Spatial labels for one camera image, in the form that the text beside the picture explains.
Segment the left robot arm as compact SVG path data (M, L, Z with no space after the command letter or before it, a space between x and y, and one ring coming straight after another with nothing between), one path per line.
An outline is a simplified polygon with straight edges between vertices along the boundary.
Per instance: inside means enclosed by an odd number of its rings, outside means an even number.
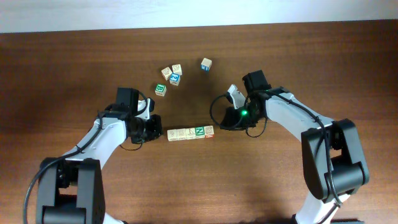
M125 140L141 147L162 135L154 105L139 90L118 88L115 103L98 112L79 143L44 159L31 182L38 185L36 222L119 223L106 212L102 169Z

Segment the red-sided block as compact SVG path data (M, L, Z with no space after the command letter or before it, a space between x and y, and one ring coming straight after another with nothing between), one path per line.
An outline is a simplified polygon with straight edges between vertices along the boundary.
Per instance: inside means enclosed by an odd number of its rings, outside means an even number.
M182 141L182 140L186 140L187 139L187 135L186 135L186 129L182 128L182 129L177 129L177 140L178 141Z
M213 126L204 126L205 137L212 138L215 134Z

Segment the green N wooden block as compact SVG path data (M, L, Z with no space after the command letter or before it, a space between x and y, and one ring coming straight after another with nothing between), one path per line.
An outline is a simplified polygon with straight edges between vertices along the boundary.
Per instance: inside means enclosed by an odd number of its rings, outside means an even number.
M205 138L205 129L203 126L195 128L195 138L196 139Z

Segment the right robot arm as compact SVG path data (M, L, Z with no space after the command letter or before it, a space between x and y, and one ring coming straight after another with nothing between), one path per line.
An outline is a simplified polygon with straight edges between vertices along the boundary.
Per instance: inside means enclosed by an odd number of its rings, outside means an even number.
M231 106L219 127L248 131L260 119L280 124L302 147L303 176L308 195L291 223L332 223L343 202L370 180L356 125L336 121L299 102L292 92L274 88L262 70L243 76L247 95L231 85L222 96Z

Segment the plain wooden block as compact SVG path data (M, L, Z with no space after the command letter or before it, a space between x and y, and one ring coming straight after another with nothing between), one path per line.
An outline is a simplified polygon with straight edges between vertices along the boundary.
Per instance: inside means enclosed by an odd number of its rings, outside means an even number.
M186 128L186 139L196 139L195 128Z
M177 141L178 140L177 130L169 129L167 131L167 139L168 139L168 141Z

